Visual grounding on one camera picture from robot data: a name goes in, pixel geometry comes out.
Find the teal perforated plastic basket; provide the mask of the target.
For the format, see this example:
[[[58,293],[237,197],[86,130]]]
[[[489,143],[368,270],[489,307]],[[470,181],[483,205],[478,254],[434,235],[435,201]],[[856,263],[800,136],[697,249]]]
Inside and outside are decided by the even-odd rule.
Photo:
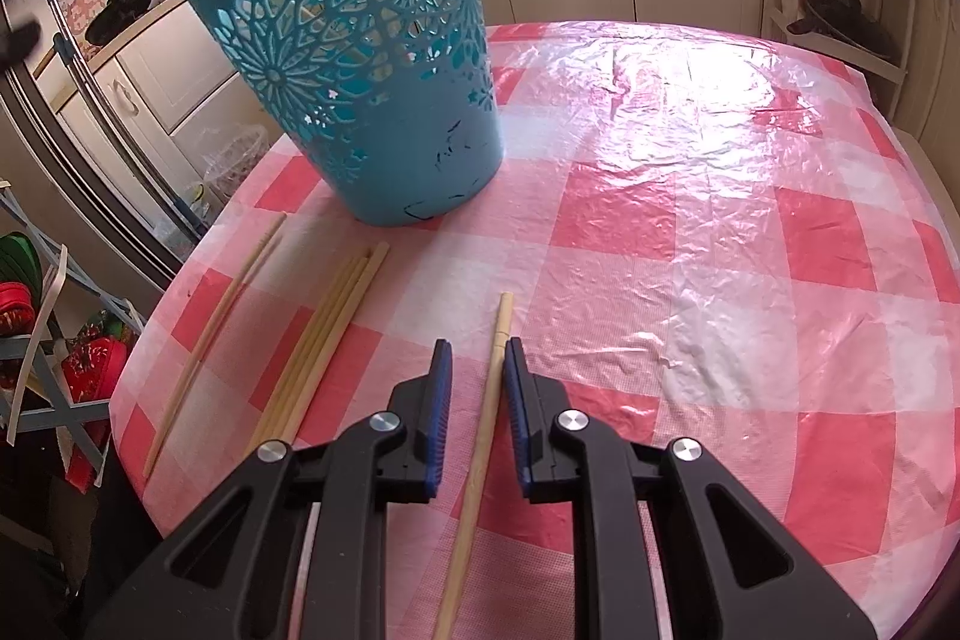
[[[500,169],[482,0],[187,2],[357,220],[432,220]]]

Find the pink checkered plastic tablecloth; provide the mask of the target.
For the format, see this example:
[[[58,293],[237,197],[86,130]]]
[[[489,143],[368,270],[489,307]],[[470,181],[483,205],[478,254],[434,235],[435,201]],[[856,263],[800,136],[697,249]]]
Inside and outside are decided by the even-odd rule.
[[[674,26],[488,40],[506,152],[473,200],[374,229],[283,140],[184,263],[110,400],[155,525],[235,468],[335,271],[387,242],[298,438],[384,408],[449,341],[443,484],[389,516],[391,637],[433,631],[503,292],[532,370],[631,440],[699,440],[892,637],[958,539],[958,259],[866,81]],[[203,325],[280,213],[143,479]]]

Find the lone bamboo chopstick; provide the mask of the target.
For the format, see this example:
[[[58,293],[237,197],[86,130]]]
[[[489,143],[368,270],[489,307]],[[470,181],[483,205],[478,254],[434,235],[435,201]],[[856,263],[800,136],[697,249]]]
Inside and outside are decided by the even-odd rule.
[[[487,481],[491,448],[493,448],[494,427],[500,408],[501,378],[505,362],[506,342],[511,333],[514,294],[503,292],[494,317],[493,338],[491,338],[488,356],[487,378],[483,388],[482,408],[478,418],[475,442],[469,474],[464,484],[464,495],[460,505],[460,518],[449,557],[448,570],[444,578],[443,592],[439,599],[438,612],[434,621],[433,640],[451,640],[454,635],[455,621],[459,614],[460,601],[466,587],[470,556],[472,555],[475,530],[482,509],[483,486]]]

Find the black wok on stove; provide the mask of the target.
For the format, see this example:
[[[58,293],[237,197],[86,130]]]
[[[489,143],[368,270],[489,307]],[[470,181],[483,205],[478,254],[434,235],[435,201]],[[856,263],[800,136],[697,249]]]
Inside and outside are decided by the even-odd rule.
[[[151,0],[107,0],[106,6],[85,29],[85,41],[94,47],[107,46],[142,18],[149,5]]]

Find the clear floral waste bin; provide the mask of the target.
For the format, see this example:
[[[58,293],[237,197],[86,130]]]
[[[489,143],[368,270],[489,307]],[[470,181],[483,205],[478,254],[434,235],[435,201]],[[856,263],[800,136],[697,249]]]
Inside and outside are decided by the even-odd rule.
[[[262,125],[241,128],[206,158],[203,183],[220,202],[228,203],[268,149],[270,138]]]

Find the blue folding rack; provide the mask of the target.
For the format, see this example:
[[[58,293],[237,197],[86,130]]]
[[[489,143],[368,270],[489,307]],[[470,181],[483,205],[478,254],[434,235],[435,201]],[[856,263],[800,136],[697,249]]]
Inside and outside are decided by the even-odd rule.
[[[104,291],[64,244],[35,226],[2,185],[2,208],[20,229],[2,237],[2,429],[57,434],[65,477],[85,492],[103,484],[110,448],[107,403],[143,331],[132,302]],[[67,283],[103,308],[69,338],[55,304]]]

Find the red bag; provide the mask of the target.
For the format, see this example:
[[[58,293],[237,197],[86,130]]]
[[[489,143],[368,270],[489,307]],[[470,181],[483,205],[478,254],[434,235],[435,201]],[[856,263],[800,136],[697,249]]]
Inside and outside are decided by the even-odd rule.
[[[137,331],[107,308],[65,338],[55,321],[41,319],[41,304],[25,283],[2,283],[2,346],[23,349],[2,359],[2,429],[26,435],[46,427],[37,419],[41,413],[88,411],[78,431],[64,420],[50,427],[65,479],[76,491],[88,492],[101,481],[110,436],[106,403],[135,338]]]

